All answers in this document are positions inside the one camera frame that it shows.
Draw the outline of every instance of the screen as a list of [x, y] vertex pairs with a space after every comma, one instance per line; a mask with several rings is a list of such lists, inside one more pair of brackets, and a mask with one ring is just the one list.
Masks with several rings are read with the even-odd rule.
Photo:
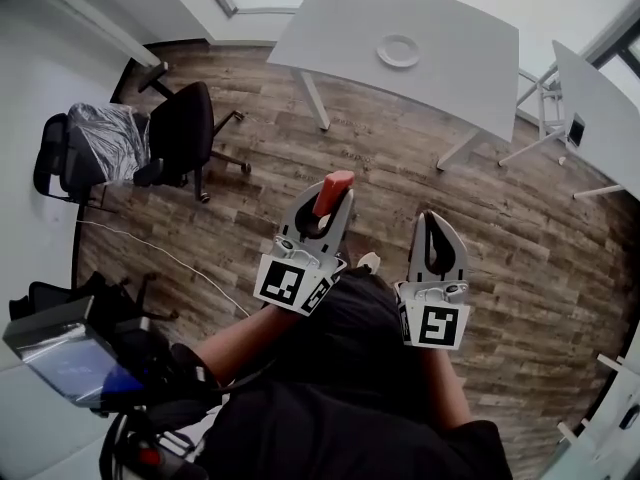
[[580, 147], [582, 142], [582, 136], [584, 135], [584, 123], [580, 116], [576, 115], [571, 123], [571, 129], [569, 130], [569, 142], [575, 147]]
[[103, 394], [143, 389], [97, 341], [87, 336], [43, 344], [22, 359], [74, 403], [89, 405]]

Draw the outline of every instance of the white table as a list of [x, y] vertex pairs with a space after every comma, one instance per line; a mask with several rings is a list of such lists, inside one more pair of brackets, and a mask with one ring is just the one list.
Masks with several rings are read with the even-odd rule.
[[[415, 43], [417, 64], [397, 68], [381, 60], [377, 48], [390, 35]], [[480, 142], [511, 142], [518, 30], [455, 0], [304, 0], [268, 62], [292, 68], [324, 130], [330, 121], [312, 72], [408, 98], [476, 128], [440, 159], [440, 169]]]
[[584, 430], [580, 435], [576, 436], [565, 423], [558, 424], [562, 435], [582, 452], [583, 460], [600, 470], [600, 478], [614, 472], [617, 474], [611, 474], [612, 478], [623, 478], [637, 460], [640, 421], [629, 429], [620, 428], [628, 411], [640, 402], [640, 375], [632, 369], [635, 366], [632, 348], [633, 343], [627, 358], [618, 357], [616, 361], [598, 355], [598, 361], [617, 373], [591, 420], [581, 421]]
[[553, 41], [564, 105], [564, 120], [555, 137], [548, 135], [500, 161], [516, 156], [551, 138], [565, 140], [574, 116], [584, 123], [579, 147], [565, 140], [568, 151], [614, 180], [617, 185], [574, 197], [587, 197], [618, 190], [629, 191], [640, 200], [640, 113], [638, 108], [607, 77], [576, 53]]

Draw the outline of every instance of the cable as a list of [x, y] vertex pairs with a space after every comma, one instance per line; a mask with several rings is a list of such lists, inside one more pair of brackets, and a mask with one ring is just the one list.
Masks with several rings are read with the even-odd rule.
[[108, 229], [109, 231], [112, 231], [114, 233], [118, 233], [121, 235], [127, 235], [131, 238], [133, 238], [134, 240], [136, 240], [137, 242], [141, 242], [145, 245], [148, 245], [149, 247], [152, 247], [160, 252], [165, 253], [167, 256], [169, 256], [169, 258], [171, 258], [173, 261], [175, 261], [176, 263], [179, 263], [180, 265], [182, 265], [185, 268], [188, 268], [189, 270], [191, 270], [191, 272], [193, 272], [194, 274], [199, 275], [200, 277], [204, 278], [205, 281], [207, 281], [209, 284], [213, 285], [214, 288], [216, 288], [222, 295], [225, 296], [225, 298], [231, 302], [233, 302], [233, 304], [240, 310], [242, 311], [245, 315], [247, 315], [247, 317], [251, 316], [247, 310], [245, 310], [240, 304], [238, 304], [235, 300], [233, 300], [231, 297], [229, 297], [222, 288], [220, 288], [215, 282], [213, 282], [211, 279], [209, 279], [207, 276], [205, 276], [202, 272], [199, 272], [198, 270], [196, 270], [195, 268], [187, 265], [186, 263], [180, 261], [178, 258], [176, 258], [173, 254], [168, 253], [167, 251], [165, 251], [162, 247], [158, 247], [157, 245], [153, 245], [150, 244], [149, 242], [145, 242], [144, 240], [141, 240], [140, 238], [138, 238], [137, 236], [133, 236], [131, 233], [127, 232], [127, 231], [121, 231], [119, 229], [113, 229], [110, 228], [109, 226], [105, 226], [104, 224], [98, 224], [97, 222], [92, 222], [90, 220], [78, 220], [76, 222], [81, 222], [82, 224], [91, 224], [92, 226], [99, 226], [101, 228], [105, 228]]

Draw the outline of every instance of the red button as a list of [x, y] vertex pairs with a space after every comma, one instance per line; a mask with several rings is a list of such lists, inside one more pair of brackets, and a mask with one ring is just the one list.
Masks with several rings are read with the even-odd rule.
[[342, 192], [353, 185], [355, 179], [356, 175], [351, 171], [336, 171], [327, 174], [318, 199], [316, 199], [316, 204], [313, 206], [313, 214], [318, 218], [330, 215]]
[[143, 464], [148, 464], [150, 466], [157, 466], [162, 462], [162, 457], [158, 451], [153, 448], [142, 448], [138, 452], [138, 459]]

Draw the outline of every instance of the black office chair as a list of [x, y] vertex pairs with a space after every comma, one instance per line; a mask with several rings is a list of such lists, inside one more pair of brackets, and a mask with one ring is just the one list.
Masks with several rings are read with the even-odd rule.
[[20, 300], [9, 301], [9, 316], [11, 321], [19, 320], [26, 316], [47, 311], [48, 309], [66, 304], [74, 300], [80, 300], [87, 296], [94, 296], [100, 303], [109, 307], [109, 311], [115, 316], [120, 315], [123, 319], [137, 317], [147, 317], [151, 320], [173, 321], [178, 318], [178, 312], [173, 311], [169, 316], [157, 315], [144, 310], [144, 299], [147, 285], [150, 281], [155, 281], [155, 274], [145, 274], [142, 278], [142, 286], [134, 301], [125, 285], [129, 284], [127, 278], [116, 285], [107, 284], [102, 274], [94, 272], [89, 280], [79, 288], [70, 290], [60, 288], [39, 281], [29, 285], [29, 293]]
[[[250, 164], [211, 150], [213, 138], [225, 124], [232, 117], [242, 121], [244, 115], [233, 110], [214, 124], [206, 84], [194, 82], [174, 94], [158, 80], [167, 70], [163, 62], [140, 83], [139, 92], [151, 86], [167, 98], [148, 117], [125, 105], [81, 103], [68, 114], [51, 117], [44, 127], [33, 173], [36, 190], [92, 206], [89, 192], [95, 185], [132, 180], [145, 187], [183, 186], [193, 171], [195, 197], [207, 203], [210, 197], [202, 190], [202, 169], [209, 158], [240, 165], [249, 174]], [[59, 177], [67, 196], [51, 193], [52, 176]]]

